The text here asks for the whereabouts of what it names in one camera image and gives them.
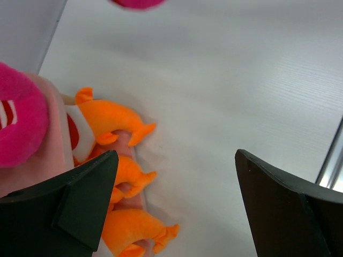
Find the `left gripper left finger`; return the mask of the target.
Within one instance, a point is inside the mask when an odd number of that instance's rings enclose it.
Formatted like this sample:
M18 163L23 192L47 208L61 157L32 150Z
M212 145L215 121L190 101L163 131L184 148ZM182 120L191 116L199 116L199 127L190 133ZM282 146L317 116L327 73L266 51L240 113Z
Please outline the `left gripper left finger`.
M114 187L114 150L1 198L1 256L92 256Z

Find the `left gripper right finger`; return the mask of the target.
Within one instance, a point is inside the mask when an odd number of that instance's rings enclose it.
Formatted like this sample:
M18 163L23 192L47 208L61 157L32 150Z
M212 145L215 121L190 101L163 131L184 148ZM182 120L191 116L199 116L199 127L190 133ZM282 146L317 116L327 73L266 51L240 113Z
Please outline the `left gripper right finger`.
M258 256L342 256L342 193L239 149L235 166Z

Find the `white pink plush face down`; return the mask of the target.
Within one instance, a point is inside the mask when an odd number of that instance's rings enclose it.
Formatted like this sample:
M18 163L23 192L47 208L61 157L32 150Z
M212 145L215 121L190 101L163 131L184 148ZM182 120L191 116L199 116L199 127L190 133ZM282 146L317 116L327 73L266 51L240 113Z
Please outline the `white pink plush face down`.
M26 162L49 125L44 94L24 73L1 63L1 168Z

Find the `white pink plush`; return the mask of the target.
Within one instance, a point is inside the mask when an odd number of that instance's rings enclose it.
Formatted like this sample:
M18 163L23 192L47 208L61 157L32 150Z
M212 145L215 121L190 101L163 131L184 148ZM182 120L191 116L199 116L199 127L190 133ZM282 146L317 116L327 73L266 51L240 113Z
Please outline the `white pink plush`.
M130 10L148 10L157 7L165 0L111 0L111 2Z

